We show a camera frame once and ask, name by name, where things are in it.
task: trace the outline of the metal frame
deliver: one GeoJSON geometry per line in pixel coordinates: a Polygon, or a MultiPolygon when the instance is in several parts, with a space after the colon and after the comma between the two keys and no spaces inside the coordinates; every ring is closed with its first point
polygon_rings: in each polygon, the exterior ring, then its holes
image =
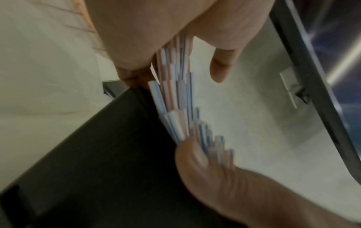
{"type": "Polygon", "coordinates": [[[345,127],[339,104],[313,52],[291,0],[276,0],[271,20],[290,55],[297,76],[309,93],[320,118],[352,177],[361,184],[361,158],[345,127]]]}

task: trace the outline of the floor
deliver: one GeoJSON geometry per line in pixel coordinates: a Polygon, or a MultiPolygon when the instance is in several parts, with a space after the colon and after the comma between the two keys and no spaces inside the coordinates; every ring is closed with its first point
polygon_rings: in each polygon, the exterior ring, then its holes
{"type": "Polygon", "coordinates": [[[291,61],[270,21],[222,84],[209,77],[214,48],[195,38],[196,105],[237,166],[263,173],[347,218],[361,220],[361,186],[351,177],[312,105],[295,109],[279,72],[291,61]]]}

